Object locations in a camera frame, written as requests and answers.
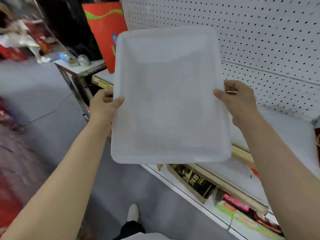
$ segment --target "black pants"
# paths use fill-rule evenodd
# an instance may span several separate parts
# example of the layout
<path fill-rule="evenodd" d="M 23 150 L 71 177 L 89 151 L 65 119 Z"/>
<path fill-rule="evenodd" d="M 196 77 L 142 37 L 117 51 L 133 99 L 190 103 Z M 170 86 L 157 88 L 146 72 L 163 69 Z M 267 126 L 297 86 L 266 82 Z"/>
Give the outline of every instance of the black pants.
<path fill-rule="evenodd" d="M 143 226 L 132 220 L 132 221 L 127 221 L 120 230 L 120 234 L 114 238 L 113 240 L 120 240 L 120 239 L 124 239 L 127 237 L 130 237 L 134 234 L 137 234 L 138 232 L 142 232 L 142 233 L 146 233 L 145 229 L 143 228 Z"/>

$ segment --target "metal display rack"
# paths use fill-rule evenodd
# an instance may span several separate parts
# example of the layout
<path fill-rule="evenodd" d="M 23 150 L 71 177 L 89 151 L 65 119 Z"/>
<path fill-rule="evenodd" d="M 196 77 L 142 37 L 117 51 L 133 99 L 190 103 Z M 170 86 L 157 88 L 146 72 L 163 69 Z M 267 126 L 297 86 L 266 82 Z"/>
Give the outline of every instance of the metal display rack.
<path fill-rule="evenodd" d="M 320 0 L 121 0 L 129 30 L 206 25 L 224 79 L 257 103 L 315 122 L 320 115 Z"/>

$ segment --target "clear plastic container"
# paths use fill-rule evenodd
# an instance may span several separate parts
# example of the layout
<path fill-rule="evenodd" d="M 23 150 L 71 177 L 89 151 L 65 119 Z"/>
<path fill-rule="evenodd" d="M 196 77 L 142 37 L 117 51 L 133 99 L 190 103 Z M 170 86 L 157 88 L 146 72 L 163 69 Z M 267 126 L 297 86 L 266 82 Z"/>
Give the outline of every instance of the clear plastic container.
<path fill-rule="evenodd" d="M 216 32 L 205 26 L 127 31 L 117 39 L 111 156 L 126 164 L 221 162 L 231 157 Z"/>

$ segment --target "left hand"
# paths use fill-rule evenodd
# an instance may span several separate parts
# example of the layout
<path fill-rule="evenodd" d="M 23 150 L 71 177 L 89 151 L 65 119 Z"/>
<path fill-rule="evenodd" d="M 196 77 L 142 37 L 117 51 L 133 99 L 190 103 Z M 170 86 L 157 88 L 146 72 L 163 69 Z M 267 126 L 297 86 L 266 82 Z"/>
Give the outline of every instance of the left hand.
<path fill-rule="evenodd" d="M 111 127 L 116 109 L 125 101 L 124 97 L 113 100 L 113 88 L 99 90 L 90 101 L 90 124 L 101 128 Z"/>

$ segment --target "store aisle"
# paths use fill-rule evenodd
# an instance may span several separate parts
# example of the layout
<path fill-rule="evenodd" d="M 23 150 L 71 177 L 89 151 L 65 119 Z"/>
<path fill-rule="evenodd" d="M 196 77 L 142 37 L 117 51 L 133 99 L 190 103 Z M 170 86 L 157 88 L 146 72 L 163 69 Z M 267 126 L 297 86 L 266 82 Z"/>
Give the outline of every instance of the store aisle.
<path fill-rule="evenodd" d="M 0 71 L 0 96 L 21 123 L 53 111 L 71 94 L 52 63 L 37 64 L 32 58 L 18 63 L 5 60 L 0 62 Z M 71 95 L 54 113 L 27 124 L 23 136 L 38 154 L 58 164 L 85 125 Z M 147 232 L 176 240 L 236 239 L 140 165 L 115 163 L 107 142 L 87 213 L 99 240 L 118 234 L 132 203 L 139 205 Z"/>

